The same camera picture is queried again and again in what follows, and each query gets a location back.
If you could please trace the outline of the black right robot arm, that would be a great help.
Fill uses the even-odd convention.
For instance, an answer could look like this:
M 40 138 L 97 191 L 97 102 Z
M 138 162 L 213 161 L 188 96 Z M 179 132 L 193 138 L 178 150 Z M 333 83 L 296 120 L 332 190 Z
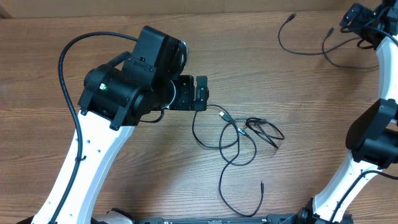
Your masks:
M 340 22 L 342 33 L 355 33 L 376 51 L 378 100 L 350 126 L 347 154 L 327 186 L 286 223 L 352 223 L 345 213 L 361 189 L 397 163 L 397 1 L 383 1 L 375 10 L 355 3 Z

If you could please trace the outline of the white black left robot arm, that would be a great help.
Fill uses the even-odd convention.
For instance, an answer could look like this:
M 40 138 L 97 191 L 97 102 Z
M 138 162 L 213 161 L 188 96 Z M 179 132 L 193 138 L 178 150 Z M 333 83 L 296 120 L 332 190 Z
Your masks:
M 41 209 L 27 223 L 133 223 L 114 208 L 93 209 L 106 176 L 142 117 L 152 111 L 205 111 L 205 76 L 184 75 L 184 41 L 150 26 L 135 47 L 90 70 L 76 110 L 70 105 L 75 133 L 58 177 Z

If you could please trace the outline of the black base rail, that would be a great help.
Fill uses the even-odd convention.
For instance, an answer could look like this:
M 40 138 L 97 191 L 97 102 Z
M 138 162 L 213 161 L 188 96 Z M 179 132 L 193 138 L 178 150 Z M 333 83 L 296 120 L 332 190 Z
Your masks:
M 105 214 L 93 215 L 90 224 L 131 223 L 131 224 L 293 224 L 293 223 L 330 223 L 329 221 L 306 216 L 305 211 L 298 214 L 270 214 L 266 217 L 234 218 L 133 218 L 118 208 L 112 208 Z

